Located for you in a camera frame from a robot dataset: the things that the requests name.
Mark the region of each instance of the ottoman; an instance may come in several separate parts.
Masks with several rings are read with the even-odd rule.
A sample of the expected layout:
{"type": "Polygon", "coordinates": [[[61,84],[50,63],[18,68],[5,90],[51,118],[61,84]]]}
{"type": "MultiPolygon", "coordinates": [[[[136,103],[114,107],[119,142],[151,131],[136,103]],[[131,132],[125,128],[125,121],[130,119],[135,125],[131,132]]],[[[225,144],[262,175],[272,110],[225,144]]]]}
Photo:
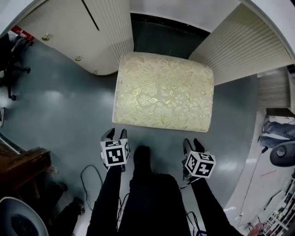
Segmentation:
{"type": "Polygon", "coordinates": [[[112,121],[207,132],[213,89],[213,72],[200,63],[151,53],[123,54],[112,121]]]}

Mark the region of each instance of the white cabinet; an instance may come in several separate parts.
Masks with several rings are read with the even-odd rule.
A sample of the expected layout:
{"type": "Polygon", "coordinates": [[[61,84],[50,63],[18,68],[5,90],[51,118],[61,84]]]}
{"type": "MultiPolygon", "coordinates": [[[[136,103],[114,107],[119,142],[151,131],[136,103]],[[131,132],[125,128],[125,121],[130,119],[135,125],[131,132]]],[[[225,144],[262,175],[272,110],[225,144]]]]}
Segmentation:
{"type": "Polygon", "coordinates": [[[134,48],[127,0],[48,0],[18,26],[96,75],[116,72],[134,48]]]}
{"type": "Polygon", "coordinates": [[[294,63],[278,33],[242,3],[189,60],[210,67],[214,85],[294,63]]]}

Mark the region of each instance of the black cable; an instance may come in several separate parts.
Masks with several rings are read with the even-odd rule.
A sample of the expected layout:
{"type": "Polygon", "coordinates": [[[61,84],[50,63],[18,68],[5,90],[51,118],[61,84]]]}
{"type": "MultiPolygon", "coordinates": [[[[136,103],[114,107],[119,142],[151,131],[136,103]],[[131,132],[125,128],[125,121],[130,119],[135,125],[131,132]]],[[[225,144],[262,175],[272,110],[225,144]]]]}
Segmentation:
{"type": "Polygon", "coordinates": [[[88,208],[89,208],[91,211],[93,211],[93,209],[90,207],[90,205],[89,205],[89,203],[88,203],[88,193],[87,193],[87,190],[86,190],[86,188],[85,188],[84,181],[83,181],[83,173],[84,173],[84,171],[85,171],[88,167],[93,167],[93,168],[95,168],[95,170],[96,170],[96,172],[97,172],[97,174],[98,174],[98,176],[99,176],[99,178],[100,178],[101,185],[103,185],[103,181],[102,181],[102,178],[101,178],[101,176],[100,176],[100,173],[99,173],[98,169],[97,169],[94,165],[88,165],[88,166],[86,166],[86,167],[81,171],[81,173],[80,173],[80,178],[81,178],[81,181],[82,181],[83,189],[84,189],[84,192],[85,192],[85,194],[86,194],[86,203],[87,203],[87,205],[88,205],[88,208]]]}
{"type": "Polygon", "coordinates": [[[122,214],[122,211],[123,210],[123,206],[124,206],[124,203],[125,203],[125,200],[126,200],[126,197],[129,195],[130,193],[127,193],[123,199],[123,202],[121,201],[121,198],[119,197],[119,203],[120,203],[120,208],[118,208],[118,215],[117,215],[117,230],[118,230],[118,223],[119,223],[119,219],[121,217],[121,214],[122,214]]]}
{"type": "Polygon", "coordinates": [[[295,120],[291,120],[290,122],[288,122],[288,123],[285,125],[285,135],[286,135],[286,136],[288,135],[288,134],[287,134],[287,125],[290,124],[290,123],[292,123],[293,121],[295,121],[295,120]]]}
{"type": "Polygon", "coordinates": [[[200,231],[198,220],[197,220],[197,217],[195,216],[195,213],[194,212],[189,212],[189,213],[187,213],[187,215],[189,215],[190,213],[193,214],[195,225],[197,226],[198,231],[200,231]]]}
{"type": "Polygon", "coordinates": [[[199,179],[201,179],[200,177],[199,178],[197,178],[197,179],[195,179],[195,180],[193,180],[193,181],[190,181],[190,182],[188,182],[186,185],[184,185],[184,186],[182,186],[182,187],[179,187],[180,189],[184,189],[184,188],[186,188],[187,186],[189,186],[190,184],[192,184],[193,182],[195,182],[195,181],[197,181],[197,180],[199,180],[199,179]]]}
{"type": "Polygon", "coordinates": [[[245,203],[246,197],[247,197],[247,195],[248,195],[248,191],[249,191],[249,188],[250,188],[250,185],[251,185],[252,179],[253,179],[253,177],[254,177],[254,173],[255,173],[255,171],[256,171],[256,168],[257,168],[258,162],[259,162],[259,160],[260,160],[261,154],[265,153],[265,152],[267,151],[267,149],[268,149],[268,147],[265,147],[265,148],[261,151],[261,153],[260,153],[260,155],[259,155],[259,157],[258,157],[258,160],[257,160],[257,162],[256,162],[256,165],[255,165],[255,168],[254,168],[254,171],[253,171],[253,174],[252,174],[251,180],[250,180],[250,184],[249,184],[249,186],[248,186],[248,189],[247,189],[247,192],[246,192],[246,195],[245,195],[245,198],[244,198],[244,201],[243,201],[242,207],[241,207],[241,211],[240,211],[240,214],[239,214],[239,216],[240,216],[240,221],[239,221],[237,227],[240,227],[240,223],[241,223],[241,220],[242,220],[242,215],[241,215],[241,213],[242,213],[242,211],[243,211],[244,203],[245,203]]]}
{"type": "Polygon", "coordinates": [[[186,215],[186,217],[189,219],[190,224],[193,226],[193,236],[195,236],[195,226],[194,226],[193,222],[190,220],[190,218],[189,218],[189,214],[188,214],[188,212],[186,211],[186,208],[185,208],[185,207],[184,207],[184,210],[185,210],[185,215],[186,215]]]}
{"type": "Polygon", "coordinates": [[[268,115],[265,115],[265,117],[264,117],[264,120],[263,120],[263,126],[262,126],[262,128],[261,128],[261,132],[263,133],[263,134],[265,134],[266,133],[266,131],[265,131],[265,127],[266,127],[266,118],[268,117],[268,115]]]}

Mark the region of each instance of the shoe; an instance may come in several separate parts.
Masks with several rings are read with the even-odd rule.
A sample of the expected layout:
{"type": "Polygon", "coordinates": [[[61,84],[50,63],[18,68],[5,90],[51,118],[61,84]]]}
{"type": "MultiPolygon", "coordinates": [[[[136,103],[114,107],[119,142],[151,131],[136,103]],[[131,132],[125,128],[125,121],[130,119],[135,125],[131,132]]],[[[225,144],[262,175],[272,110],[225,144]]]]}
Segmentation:
{"type": "Polygon", "coordinates": [[[84,202],[80,198],[77,198],[77,197],[74,198],[73,202],[80,207],[79,216],[82,216],[85,213],[84,202]]]}
{"type": "Polygon", "coordinates": [[[146,146],[139,146],[133,155],[134,166],[148,165],[150,164],[150,149],[146,146]]]}
{"type": "Polygon", "coordinates": [[[68,191],[68,186],[63,182],[56,183],[54,181],[50,181],[48,184],[48,188],[52,188],[55,185],[58,185],[60,187],[60,189],[64,192],[68,191]]]}
{"type": "Polygon", "coordinates": [[[3,127],[3,124],[4,124],[4,112],[5,112],[4,107],[1,107],[0,108],[0,127],[1,128],[3,127]]]}
{"type": "Polygon", "coordinates": [[[268,128],[268,125],[270,124],[270,120],[269,120],[269,116],[265,116],[264,118],[264,122],[263,122],[263,126],[262,126],[262,129],[261,129],[261,132],[263,134],[268,134],[267,132],[267,128],[268,128]]]}

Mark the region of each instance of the brass knob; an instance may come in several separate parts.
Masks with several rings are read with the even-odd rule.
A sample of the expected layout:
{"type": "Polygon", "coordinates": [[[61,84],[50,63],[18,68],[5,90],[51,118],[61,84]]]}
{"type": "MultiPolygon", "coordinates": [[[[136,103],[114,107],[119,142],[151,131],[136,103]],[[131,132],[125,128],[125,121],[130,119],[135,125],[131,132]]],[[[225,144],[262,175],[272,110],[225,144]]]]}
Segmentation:
{"type": "Polygon", "coordinates": [[[48,41],[49,40],[49,34],[45,34],[44,37],[42,37],[43,41],[48,41]]]}
{"type": "Polygon", "coordinates": [[[77,56],[77,57],[75,58],[75,61],[81,61],[81,57],[80,57],[80,56],[77,56]]]}

